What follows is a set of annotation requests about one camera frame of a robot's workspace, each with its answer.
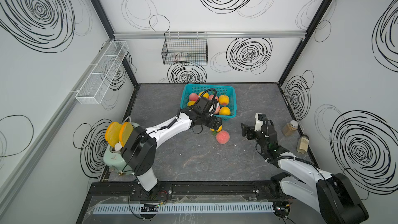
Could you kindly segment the pink peach bottom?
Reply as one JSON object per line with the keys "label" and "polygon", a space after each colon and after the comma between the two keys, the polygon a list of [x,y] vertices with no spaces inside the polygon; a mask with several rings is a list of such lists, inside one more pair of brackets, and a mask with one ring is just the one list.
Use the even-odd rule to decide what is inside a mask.
{"label": "pink peach bottom", "polygon": [[215,110],[214,114],[215,115],[219,114],[219,111],[220,111],[220,105],[217,104],[217,107],[216,107],[216,110]]}

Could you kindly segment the pink peach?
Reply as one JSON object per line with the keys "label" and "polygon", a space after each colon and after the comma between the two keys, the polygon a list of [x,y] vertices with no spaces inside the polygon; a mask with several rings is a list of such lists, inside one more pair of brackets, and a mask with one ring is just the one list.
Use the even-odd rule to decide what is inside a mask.
{"label": "pink peach", "polygon": [[189,94],[189,101],[194,101],[196,102],[199,99],[199,95],[197,93],[191,93]]}
{"label": "pink peach", "polygon": [[226,144],[230,140],[230,135],[227,131],[222,130],[217,133],[216,140],[219,144]]}
{"label": "pink peach", "polygon": [[215,110],[214,114],[215,115],[219,114],[219,111],[220,111],[220,105],[217,104],[217,107],[216,107],[216,110]]}
{"label": "pink peach", "polygon": [[216,100],[216,101],[217,101],[217,100],[218,100],[218,97],[217,97],[216,95],[214,95],[214,94],[211,94],[211,95],[208,97],[208,99],[211,100],[211,101],[212,101],[212,100]]}

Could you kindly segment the yellow red peach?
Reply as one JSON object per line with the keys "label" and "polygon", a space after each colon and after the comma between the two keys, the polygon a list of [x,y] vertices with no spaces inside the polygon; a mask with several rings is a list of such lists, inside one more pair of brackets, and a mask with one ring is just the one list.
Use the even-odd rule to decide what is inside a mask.
{"label": "yellow red peach", "polygon": [[221,95],[218,98],[218,103],[220,107],[227,107],[230,103],[230,98],[227,95]]}

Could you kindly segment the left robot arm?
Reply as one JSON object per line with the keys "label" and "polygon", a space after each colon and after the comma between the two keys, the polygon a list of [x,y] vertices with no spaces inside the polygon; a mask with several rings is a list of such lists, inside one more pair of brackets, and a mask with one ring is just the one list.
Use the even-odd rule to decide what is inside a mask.
{"label": "left robot arm", "polygon": [[216,98],[200,97],[192,106],[179,109],[174,117],[161,124],[133,129],[121,149],[121,157],[146,192],[151,195],[157,192],[158,179],[152,169],[157,149],[177,134],[197,125],[218,130],[222,126],[222,119],[215,116],[218,106]]}

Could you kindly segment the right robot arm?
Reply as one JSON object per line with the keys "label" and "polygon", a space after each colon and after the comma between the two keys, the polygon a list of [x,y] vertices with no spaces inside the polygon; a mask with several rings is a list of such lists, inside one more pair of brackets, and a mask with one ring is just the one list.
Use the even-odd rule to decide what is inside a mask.
{"label": "right robot arm", "polygon": [[256,150],[282,170],[272,177],[274,194],[291,196],[316,210],[327,224],[360,224],[369,218],[352,183],[342,173],[332,174],[282,147],[272,121],[256,116],[253,126],[242,123],[241,134],[256,141]]}

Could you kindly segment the teal plastic basket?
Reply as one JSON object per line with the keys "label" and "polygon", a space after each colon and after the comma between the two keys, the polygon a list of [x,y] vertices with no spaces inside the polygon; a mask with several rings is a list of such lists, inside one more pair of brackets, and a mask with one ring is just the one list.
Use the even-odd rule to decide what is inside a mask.
{"label": "teal plastic basket", "polygon": [[216,115],[220,117],[223,122],[228,122],[230,119],[236,116],[237,102],[235,89],[231,86],[223,85],[208,85],[208,84],[186,84],[182,92],[180,108],[184,109],[188,106],[189,95],[192,93],[199,94],[207,89],[214,88],[217,90],[217,96],[226,95],[229,97],[230,102],[227,107],[230,109],[230,115]]}

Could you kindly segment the brown spice jar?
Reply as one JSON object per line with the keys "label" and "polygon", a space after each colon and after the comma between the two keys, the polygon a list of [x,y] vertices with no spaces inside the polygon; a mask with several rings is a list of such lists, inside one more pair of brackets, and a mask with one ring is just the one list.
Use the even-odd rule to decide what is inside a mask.
{"label": "brown spice jar", "polygon": [[299,127],[299,123],[295,120],[288,122],[282,129],[284,136],[291,136]]}

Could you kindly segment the beige spice jar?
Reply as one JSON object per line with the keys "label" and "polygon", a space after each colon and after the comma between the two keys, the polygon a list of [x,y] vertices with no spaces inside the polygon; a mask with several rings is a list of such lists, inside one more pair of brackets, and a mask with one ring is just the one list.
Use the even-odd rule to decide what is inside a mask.
{"label": "beige spice jar", "polygon": [[307,135],[302,135],[298,139],[296,151],[305,154],[308,152],[309,147],[309,137]]}

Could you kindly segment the right yellow toast slice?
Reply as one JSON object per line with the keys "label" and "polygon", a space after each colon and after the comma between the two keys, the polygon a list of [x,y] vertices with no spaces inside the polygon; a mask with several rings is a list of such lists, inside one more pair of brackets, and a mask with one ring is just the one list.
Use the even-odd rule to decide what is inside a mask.
{"label": "right yellow toast slice", "polygon": [[119,133],[119,143],[121,144],[122,147],[124,147],[125,144],[127,143],[127,140],[129,139],[133,130],[134,130],[134,127],[130,122],[125,122],[122,125],[120,133]]}

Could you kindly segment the yellow toast slice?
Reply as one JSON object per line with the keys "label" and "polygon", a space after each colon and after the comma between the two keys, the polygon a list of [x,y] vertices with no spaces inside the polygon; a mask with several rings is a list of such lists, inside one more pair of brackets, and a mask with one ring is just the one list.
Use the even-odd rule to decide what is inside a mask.
{"label": "yellow toast slice", "polygon": [[122,124],[118,122],[112,122],[106,132],[105,132],[105,140],[108,144],[115,148],[115,145],[120,142],[120,131],[122,129]]}
{"label": "yellow toast slice", "polygon": [[133,130],[134,130],[134,127],[130,122],[125,122],[122,125],[120,133],[119,133],[119,143],[121,144],[122,147],[124,147],[125,144],[127,143],[127,140],[129,139]]}

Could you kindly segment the left yellow toast slice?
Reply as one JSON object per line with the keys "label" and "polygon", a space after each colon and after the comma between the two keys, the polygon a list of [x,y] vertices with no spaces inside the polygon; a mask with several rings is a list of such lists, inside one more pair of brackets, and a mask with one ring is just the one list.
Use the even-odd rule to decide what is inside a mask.
{"label": "left yellow toast slice", "polygon": [[118,122],[112,122],[106,132],[105,132],[105,140],[108,144],[115,148],[115,145],[120,142],[120,131],[122,129],[122,124]]}

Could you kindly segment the mint green toaster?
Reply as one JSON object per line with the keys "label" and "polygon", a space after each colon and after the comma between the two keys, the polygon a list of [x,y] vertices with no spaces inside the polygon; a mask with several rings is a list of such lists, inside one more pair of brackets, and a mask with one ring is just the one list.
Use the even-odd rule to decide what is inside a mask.
{"label": "mint green toaster", "polygon": [[[138,127],[139,125],[134,122],[130,122],[134,128]],[[111,147],[109,144],[105,150],[105,154],[103,160],[105,164],[110,167],[114,168],[118,174],[125,174],[125,175],[134,175],[133,170],[130,166],[127,165],[125,160],[121,156],[121,146],[120,143],[115,145],[115,148]]]}

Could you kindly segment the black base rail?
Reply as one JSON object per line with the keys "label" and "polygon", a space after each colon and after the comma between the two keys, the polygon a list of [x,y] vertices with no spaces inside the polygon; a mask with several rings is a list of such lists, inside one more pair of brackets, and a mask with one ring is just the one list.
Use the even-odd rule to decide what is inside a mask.
{"label": "black base rail", "polygon": [[295,199],[272,180],[249,181],[160,181],[146,191],[137,181],[93,183],[86,199],[92,197],[130,197],[135,201],[176,201],[184,196],[254,196],[258,200]]}

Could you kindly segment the white mesh wall shelf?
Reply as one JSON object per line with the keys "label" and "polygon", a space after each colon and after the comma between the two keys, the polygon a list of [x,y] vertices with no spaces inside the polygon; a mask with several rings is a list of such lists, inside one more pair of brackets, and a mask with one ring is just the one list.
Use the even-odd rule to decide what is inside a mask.
{"label": "white mesh wall shelf", "polygon": [[104,44],[94,68],[76,94],[80,104],[99,105],[103,101],[128,50],[126,41],[113,40]]}

